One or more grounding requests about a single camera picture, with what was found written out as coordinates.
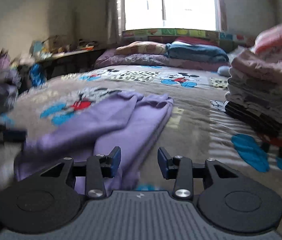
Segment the folded clothes stack right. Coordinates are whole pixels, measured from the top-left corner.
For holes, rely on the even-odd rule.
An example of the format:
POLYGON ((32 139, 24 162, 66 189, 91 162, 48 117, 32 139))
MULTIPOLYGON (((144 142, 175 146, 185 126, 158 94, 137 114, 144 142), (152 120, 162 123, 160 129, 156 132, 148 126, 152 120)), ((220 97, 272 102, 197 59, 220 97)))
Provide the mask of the folded clothes stack right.
POLYGON ((259 134, 277 136, 282 129, 282 61, 267 62, 244 47, 229 58, 225 112, 259 134))

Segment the small blue-grey plush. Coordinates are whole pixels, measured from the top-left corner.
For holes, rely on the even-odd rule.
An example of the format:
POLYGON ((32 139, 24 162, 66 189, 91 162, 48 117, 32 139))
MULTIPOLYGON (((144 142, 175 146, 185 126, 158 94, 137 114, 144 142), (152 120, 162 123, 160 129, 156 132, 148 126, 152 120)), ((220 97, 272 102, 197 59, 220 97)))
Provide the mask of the small blue-grey plush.
POLYGON ((230 77, 230 67, 229 66, 220 66, 217 70, 217 74, 224 77, 230 77))

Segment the pink white folded towel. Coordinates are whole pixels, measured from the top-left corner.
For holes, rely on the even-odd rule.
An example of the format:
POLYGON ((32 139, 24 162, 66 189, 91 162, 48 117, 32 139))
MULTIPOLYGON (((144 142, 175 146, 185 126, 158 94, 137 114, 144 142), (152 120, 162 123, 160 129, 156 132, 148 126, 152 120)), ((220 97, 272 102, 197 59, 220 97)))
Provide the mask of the pink white folded towel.
POLYGON ((252 51, 267 62, 282 61, 282 24, 260 33, 252 51))

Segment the purple garment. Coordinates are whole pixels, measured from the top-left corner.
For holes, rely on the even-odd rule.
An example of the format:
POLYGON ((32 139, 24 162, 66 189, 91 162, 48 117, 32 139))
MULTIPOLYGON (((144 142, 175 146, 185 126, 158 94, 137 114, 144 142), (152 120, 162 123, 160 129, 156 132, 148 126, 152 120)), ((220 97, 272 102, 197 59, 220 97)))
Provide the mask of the purple garment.
POLYGON ((174 100, 168 94, 144 96, 117 92, 74 115, 56 130, 27 140, 14 161, 17 181, 49 167, 64 157, 85 161, 121 148, 116 176, 106 179, 107 193, 131 190, 140 178, 140 166, 168 122, 174 100))

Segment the Mickey Mouse blanket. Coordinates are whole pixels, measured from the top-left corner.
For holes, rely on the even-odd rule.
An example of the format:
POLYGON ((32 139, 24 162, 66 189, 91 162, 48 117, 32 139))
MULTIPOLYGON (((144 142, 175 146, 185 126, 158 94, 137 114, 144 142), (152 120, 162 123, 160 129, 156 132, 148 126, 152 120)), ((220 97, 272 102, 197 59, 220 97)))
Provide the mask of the Mickey Mouse blanket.
MULTIPOLYGON (((152 184, 172 189, 157 164, 157 150, 202 163, 207 158, 234 168, 282 197, 277 155, 282 130, 267 153, 268 171, 259 172, 237 152, 239 135, 257 145, 266 141, 248 124, 223 109, 226 91, 211 84, 214 74, 194 70, 119 66, 55 77, 21 94, 2 120, 28 132, 25 148, 0 146, 0 191, 14 181, 71 156, 121 148, 108 190, 152 184)), ((282 221, 278 228, 282 234, 282 221)))

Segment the colourful headboard panel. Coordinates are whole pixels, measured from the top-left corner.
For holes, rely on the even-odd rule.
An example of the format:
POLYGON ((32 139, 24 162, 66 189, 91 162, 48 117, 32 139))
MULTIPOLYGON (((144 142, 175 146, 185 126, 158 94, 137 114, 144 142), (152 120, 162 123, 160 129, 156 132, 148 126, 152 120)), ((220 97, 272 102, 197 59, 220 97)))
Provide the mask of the colourful headboard panel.
POLYGON ((178 38, 183 42, 218 46, 226 52, 233 51, 238 46, 251 47, 255 42, 254 37, 246 35, 199 29, 152 28, 122 32, 122 39, 126 43, 133 41, 172 43, 178 38))

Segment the orange patterned pillow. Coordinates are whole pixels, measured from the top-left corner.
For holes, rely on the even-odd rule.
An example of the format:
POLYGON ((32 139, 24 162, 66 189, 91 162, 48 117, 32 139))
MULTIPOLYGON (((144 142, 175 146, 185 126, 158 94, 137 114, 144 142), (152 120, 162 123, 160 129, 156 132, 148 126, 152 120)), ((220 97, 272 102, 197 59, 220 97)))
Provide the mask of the orange patterned pillow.
POLYGON ((153 54, 163 55, 166 53, 166 44, 152 41, 136 41, 129 45, 118 47, 115 49, 116 55, 131 54, 153 54))

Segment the grey window curtain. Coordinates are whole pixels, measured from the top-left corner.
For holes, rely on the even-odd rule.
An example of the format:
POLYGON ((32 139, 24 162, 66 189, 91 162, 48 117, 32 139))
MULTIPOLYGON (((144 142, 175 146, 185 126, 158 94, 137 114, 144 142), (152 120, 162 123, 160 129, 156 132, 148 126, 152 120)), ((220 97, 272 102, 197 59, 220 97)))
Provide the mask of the grey window curtain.
POLYGON ((107 43, 120 44, 125 30, 125 0, 106 0, 107 43))

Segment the dark side table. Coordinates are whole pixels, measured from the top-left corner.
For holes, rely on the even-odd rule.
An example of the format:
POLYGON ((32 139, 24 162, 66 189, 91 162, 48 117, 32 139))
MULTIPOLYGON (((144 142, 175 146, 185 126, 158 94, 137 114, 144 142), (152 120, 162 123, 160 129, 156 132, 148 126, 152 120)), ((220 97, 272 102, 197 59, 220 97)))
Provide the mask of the dark side table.
POLYGON ((40 60, 41 66, 47 80, 53 77, 88 72, 93 70, 96 60, 106 51, 106 48, 93 50, 78 50, 73 52, 54 54, 53 56, 40 60))

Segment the purple quilt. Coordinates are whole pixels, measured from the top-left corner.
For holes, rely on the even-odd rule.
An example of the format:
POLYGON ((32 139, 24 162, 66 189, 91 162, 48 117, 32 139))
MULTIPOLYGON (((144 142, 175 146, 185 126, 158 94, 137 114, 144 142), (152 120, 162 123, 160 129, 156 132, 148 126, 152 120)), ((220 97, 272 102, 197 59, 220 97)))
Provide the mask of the purple quilt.
POLYGON ((190 70, 203 70, 216 72, 221 66, 230 66, 229 62, 209 63, 190 60, 171 59, 165 55, 156 54, 131 54, 116 55, 115 49, 105 51, 95 62, 94 68, 104 68, 109 66, 133 65, 133 66, 165 66, 183 68, 190 70))

